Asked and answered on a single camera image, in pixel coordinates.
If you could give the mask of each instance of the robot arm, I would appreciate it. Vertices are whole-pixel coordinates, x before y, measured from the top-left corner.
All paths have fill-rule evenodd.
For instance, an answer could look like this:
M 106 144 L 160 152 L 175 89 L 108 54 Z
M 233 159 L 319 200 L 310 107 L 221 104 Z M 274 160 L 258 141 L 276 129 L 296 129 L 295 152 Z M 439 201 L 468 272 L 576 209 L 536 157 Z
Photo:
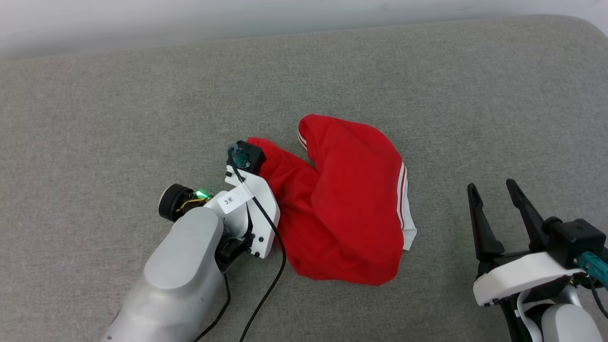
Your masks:
M 269 254 L 274 231 L 254 200 L 274 226 L 280 213 L 270 187 L 256 175 L 263 152 L 245 142 L 236 148 L 245 160 L 239 167 L 244 181 L 237 179 L 231 165 L 225 179 L 236 188 L 211 197 L 174 184 L 163 193 L 159 213 L 174 225 L 148 259 L 101 342 L 193 341 L 223 273 L 243 253 L 260 258 Z
M 602 287 L 608 281 L 608 266 L 599 258 L 607 255 L 606 236 L 585 220 L 543 220 L 514 180 L 507 180 L 506 185 L 523 218 L 529 250 L 505 253 L 483 213 L 475 184 L 469 184 L 479 260 L 473 284 L 477 304 L 501 307 L 513 342 L 601 341 L 574 287 L 583 285 L 595 291 L 596 282 Z M 523 307 L 548 299 L 555 304 L 536 304 L 528 310 Z

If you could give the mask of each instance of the black cable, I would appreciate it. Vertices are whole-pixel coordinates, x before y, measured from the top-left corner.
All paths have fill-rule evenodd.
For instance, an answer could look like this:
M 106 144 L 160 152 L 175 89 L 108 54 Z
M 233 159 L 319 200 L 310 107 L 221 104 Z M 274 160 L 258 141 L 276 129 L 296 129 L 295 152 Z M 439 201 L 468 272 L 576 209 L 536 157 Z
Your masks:
M 215 320 L 213 321 L 213 323 L 209 324 L 209 327 L 207 327 L 203 332 L 201 332 L 201 334 L 198 335 L 198 337 L 195 338 L 194 342 L 197 342 L 203 336 L 207 335 L 207 333 L 210 332 L 211 329 L 213 329 L 216 324 L 218 324 L 219 320 L 224 315 L 224 312 L 226 312 L 226 309 L 228 309 L 228 304 L 230 304 L 230 287 L 228 287 L 228 276 L 226 275 L 226 273 L 224 273 L 224 282 L 226 283 L 226 295 L 227 295 L 226 296 L 227 297 L 226 298 L 226 303 L 224 304 L 224 306 L 222 307 L 222 309 L 219 311 L 219 314 L 215 318 Z
M 602 301 L 599 299 L 598 291 L 595 289 L 595 279 L 592 277 L 589 277 L 589 287 L 591 288 L 591 293 L 593 293 L 593 298 L 595 298 L 599 310 L 608 318 L 608 312 L 606 312 L 606 309 L 604 309 L 604 306 L 602 305 Z
M 232 147 L 228 149 L 228 161 L 230 163 L 230 166 L 232 166 L 232 170 L 234 170 L 234 174 L 237 176 L 238 180 L 241 183 L 244 183 L 245 178 L 243 178 L 243 176 L 241 176 L 241 174 L 238 172 L 237 165 L 234 163 L 234 160 L 232 159 L 233 150 L 234 150 L 234 148 L 232 148 Z M 277 276 L 274 278 L 274 281 L 272 281 L 272 284 L 266 291 L 266 294 L 264 294 L 264 296 L 262 297 L 262 300 L 260 301 L 258 306 L 255 308 L 253 314 L 251 314 L 251 317 L 249 318 L 249 321 L 247 322 L 247 325 L 245 326 L 245 329 L 243 330 L 243 334 L 241 335 L 241 339 L 239 340 L 239 342 L 243 342 L 245 340 L 245 335 L 247 335 L 247 331 L 249 330 L 251 323 L 254 321 L 255 315 L 258 314 L 258 312 L 262 308 L 262 305 L 264 305 L 266 298 L 268 298 L 268 296 L 270 295 L 270 292 L 272 292 L 272 289 L 274 288 L 274 286 L 277 285 L 278 279 L 281 278 L 281 274 L 283 274 L 283 270 L 285 269 L 285 263 L 287 262 L 287 257 L 286 257 L 286 253 L 285 253 L 285 245 L 283 244 L 283 239 L 281 239 L 281 235 L 278 233 L 277 227 L 274 225 L 274 222 L 272 222 L 270 216 L 268 216 L 268 213 L 266 213 L 266 211 L 264 210 L 264 208 L 262 207 L 262 205 L 260 204 L 258 199 L 255 198 L 255 196 L 254 196 L 252 198 L 252 200 L 254 201 L 255 205 L 258 206 L 259 210 L 262 212 L 262 215 L 264 215 L 264 217 L 270 224 L 270 227 L 272 227 L 272 230 L 274 231 L 274 235 L 277 237 L 278 244 L 281 246 L 281 250 L 283 251 L 283 260 L 281 261 L 281 268 L 278 269 Z

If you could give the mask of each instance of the white stripe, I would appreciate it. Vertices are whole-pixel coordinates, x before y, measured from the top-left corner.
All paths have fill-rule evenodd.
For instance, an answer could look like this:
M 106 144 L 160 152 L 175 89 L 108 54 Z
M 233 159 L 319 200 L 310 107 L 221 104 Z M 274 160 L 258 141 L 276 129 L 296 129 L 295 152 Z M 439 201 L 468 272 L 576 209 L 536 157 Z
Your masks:
M 401 162 L 401 170 L 399 171 L 399 178 L 397 180 L 397 216 L 399 217 L 399 222 L 401 222 L 401 229 L 403 230 L 404 222 L 403 222 L 403 205 L 401 205 L 401 189 L 403 188 L 403 173 L 405 172 L 406 166 Z
M 414 225 L 414 220 L 412 219 L 412 214 L 410 213 L 410 202 L 407 200 L 407 168 L 404 165 L 404 181 L 401 185 L 403 196 L 401 198 L 401 217 L 403 218 L 403 249 L 409 251 L 412 247 L 412 242 L 418 233 L 416 226 Z
M 302 145 L 302 147 L 304 147 L 304 149 L 306 151 L 308 151 L 308 147 L 306 147 L 306 139 L 304 139 L 304 137 L 302 136 L 302 134 L 300 134 L 300 131 L 298 131 L 298 141 L 300 142 L 300 144 Z

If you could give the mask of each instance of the teal connector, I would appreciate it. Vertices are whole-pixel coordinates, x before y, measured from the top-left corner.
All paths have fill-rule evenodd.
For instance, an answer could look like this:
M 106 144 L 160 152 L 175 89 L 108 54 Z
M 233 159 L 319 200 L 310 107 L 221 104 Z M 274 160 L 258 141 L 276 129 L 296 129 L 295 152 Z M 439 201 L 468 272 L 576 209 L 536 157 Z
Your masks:
M 578 267 L 604 284 L 608 290 L 608 265 L 602 259 L 591 252 L 585 252 L 578 258 Z

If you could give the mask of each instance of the gray couch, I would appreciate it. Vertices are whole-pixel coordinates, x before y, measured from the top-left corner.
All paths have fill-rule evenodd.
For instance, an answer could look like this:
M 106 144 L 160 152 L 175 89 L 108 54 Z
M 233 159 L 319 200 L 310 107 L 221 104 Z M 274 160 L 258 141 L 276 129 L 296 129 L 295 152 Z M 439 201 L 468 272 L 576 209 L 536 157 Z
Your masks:
M 472 294 L 466 186 L 508 251 L 527 236 L 507 178 L 544 217 L 607 231 L 607 56 L 587 22 L 524 16 L 0 63 L 0 340 L 97 341 L 167 234 L 165 187 L 227 188 L 225 146 L 248 136 L 304 158 L 298 121 L 322 113 L 391 139 L 418 237 L 381 287 L 288 266 L 247 340 L 508 341 Z M 279 265 L 230 269 L 208 341 L 238 339 Z

